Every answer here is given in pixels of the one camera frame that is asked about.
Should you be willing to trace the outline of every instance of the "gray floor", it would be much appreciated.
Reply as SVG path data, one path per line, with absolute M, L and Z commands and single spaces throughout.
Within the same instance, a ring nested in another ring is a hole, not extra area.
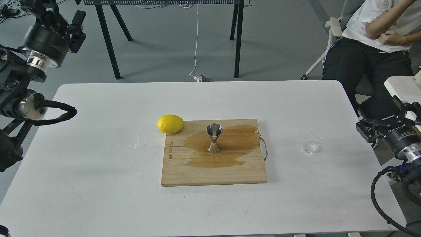
M 198 8 L 195 5 L 189 9 L 177 5 L 154 9 L 119 6 L 134 39 L 132 42 L 126 40 L 110 7 L 104 6 L 118 65 L 124 77 L 117 81 L 95 7 L 83 3 L 77 6 L 74 1 L 66 0 L 59 7 L 68 21 L 71 21 L 76 10 L 87 13 L 83 25 L 86 41 L 79 53 L 66 56 L 61 68 L 49 69 L 45 83 L 32 82 L 29 88 L 52 99 L 57 89 L 65 83 L 193 82 L 189 73 L 195 66 L 197 11 L 199 33 L 194 75 L 203 74 L 211 81 L 298 80 L 325 50 L 327 34 L 324 22 L 330 16 L 340 16 L 343 1 L 253 0 L 253 6 L 245 8 L 244 12 L 238 79 L 234 78 L 235 41 L 229 40 L 232 5 L 200 5 Z M 0 44 L 18 47 L 34 21 L 34 17 L 26 16 L 0 24 Z M 411 53 L 414 69 L 421 62 L 419 48 L 418 45 L 414 46 Z M 320 79 L 321 71 L 321 66 L 317 67 L 310 79 Z M 4 127 L 10 121 L 0 117 L 0 126 Z M 24 151 L 35 132 L 36 127 L 25 140 Z M 384 146 L 376 149 L 376 155 L 380 163 L 392 157 Z M 0 174 L 0 201 L 18 167 L 19 164 Z M 398 185 L 392 186 L 392 189 L 408 223 L 421 220 L 419 207 L 402 195 Z M 421 228 L 416 225 L 411 227 L 417 227 L 420 233 Z M 368 237 L 387 234 L 362 233 Z

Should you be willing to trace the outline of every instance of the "white cable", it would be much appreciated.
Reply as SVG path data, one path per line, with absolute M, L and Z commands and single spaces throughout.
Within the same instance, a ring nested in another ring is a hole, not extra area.
M 192 6 L 193 4 L 180 4 L 180 7 L 183 7 L 183 8 L 190 8 Z
M 192 76 L 193 78 L 195 78 L 195 76 L 192 75 L 192 73 L 196 70 L 196 66 L 197 66 L 197 60 L 196 60 L 196 53 L 197 53 L 197 39 L 199 38 L 199 4 L 196 5 L 197 6 L 197 13 L 196 13 L 196 49 L 195 49 L 195 67 L 193 68 L 193 71 L 189 74 L 190 76 Z
M 166 5 L 165 5 L 165 4 L 160 4 L 160 5 L 156 5 L 155 7 L 151 7 L 151 8 L 144 8 L 144 7 L 141 7 L 141 6 L 139 6 L 139 5 L 133 5 L 133 6 L 136 6 L 136 7 L 138 7 L 138 8 L 142 8 L 142 9 L 153 9 L 153 8 L 163 8 L 163 7 L 165 7 Z

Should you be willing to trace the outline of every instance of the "person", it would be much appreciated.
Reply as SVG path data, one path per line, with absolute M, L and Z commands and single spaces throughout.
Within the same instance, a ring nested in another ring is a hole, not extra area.
M 329 49 L 323 80 L 337 80 L 359 115 L 385 118 L 399 112 L 384 86 L 390 76 L 413 75 L 409 49 L 421 40 L 421 0 L 366 0 Z M 374 95 L 358 104 L 355 89 L 363 75 Z

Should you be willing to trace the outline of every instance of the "white t-shirt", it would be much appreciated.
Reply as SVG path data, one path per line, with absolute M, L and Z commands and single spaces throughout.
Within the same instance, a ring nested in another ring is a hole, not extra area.
M 400 0 L 366 0 L 346 24 L 342 35 L 358 40 L 363 44 L 378 48 L 384 52 L 409 51 L 411 43 L 404 46 L 389 46 L 378 39 L 371 40 L 365 32 L 365 23 L 373 22 L 379 15 L 395 6 Z M 413 33 L 421 28 L 421 0 L 412 4 L 401 17 L 389 28 L 400 35 Z

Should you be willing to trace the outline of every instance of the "person's arm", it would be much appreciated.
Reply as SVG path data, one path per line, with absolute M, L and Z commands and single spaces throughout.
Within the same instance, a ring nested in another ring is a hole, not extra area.
M 400 35 L 394 30 L 387 30 L 379 36 L 378 40 L 384 45 L 405 45 L 407 43 L 421 41 L 421 30 L 408 35 Z
M 367 37 L 375 40 L 385 33 L 399 17 L 411 6 L 416 0 L 401 0 L 389 11 L 381 14 L 373 22 L 365 24 L 365 32 Z

